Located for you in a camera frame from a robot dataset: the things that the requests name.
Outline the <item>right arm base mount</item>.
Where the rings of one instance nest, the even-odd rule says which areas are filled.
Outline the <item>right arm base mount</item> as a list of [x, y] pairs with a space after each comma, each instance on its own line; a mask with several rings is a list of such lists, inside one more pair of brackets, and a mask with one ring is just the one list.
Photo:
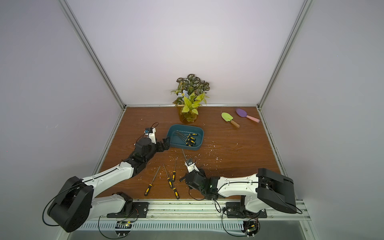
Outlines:
[[266, 219], [267, 212], [265, 209], [258, 211], [257, 213], [250, 212], [245, 208], [245, 196], [241, 196], [239, 202], [226, 202], [226, 206], [223, 208], [224, 214], [228, 218], [238, 219], [250, 219], [250, 218], [262, 218]]

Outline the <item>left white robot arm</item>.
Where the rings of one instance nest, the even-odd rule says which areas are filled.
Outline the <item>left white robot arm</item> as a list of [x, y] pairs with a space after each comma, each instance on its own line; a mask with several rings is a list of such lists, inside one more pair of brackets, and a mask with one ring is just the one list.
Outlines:
[[100, 198], [99, 194], [138, 175], [156, 153], [170, 148], [170, 141], [169, 137], [156, 143], [150, 138], [141, 138], [129, 157], [116, 166], [83, 179], [69, 178], [59, 193], [45, 206], [42, 216], [49, 216], [55, 221], [56, 227], [60, 226], [71, 233], [90, 219], [127, 212], [131, 201], [128, 195], [118, 192]]

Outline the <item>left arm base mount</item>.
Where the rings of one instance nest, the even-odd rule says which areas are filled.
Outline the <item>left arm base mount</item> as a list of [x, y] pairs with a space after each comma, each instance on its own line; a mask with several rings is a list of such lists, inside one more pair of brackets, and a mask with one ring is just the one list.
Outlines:
[[123, 197], [125, 205], [118, 213], [107, 214], [107, 218], [146, 218], [149, 208], [148, 202], [135, 202], [130, 196], [123, 192], [117, 192], [116, 195]]

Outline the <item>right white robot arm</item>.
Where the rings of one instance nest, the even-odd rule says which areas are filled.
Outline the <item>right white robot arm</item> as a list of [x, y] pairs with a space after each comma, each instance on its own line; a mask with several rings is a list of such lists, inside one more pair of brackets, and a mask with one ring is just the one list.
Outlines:
[[191, 189], [197, 190], [206, 200], [232, 196], [244, 197], [246, 211], [258, 213], [272, 208], [282, 213], [297, 214], [294, 181], [265, 168], [246, 177], [207, 178], [201, 171], [193, 170], [180, 179]]

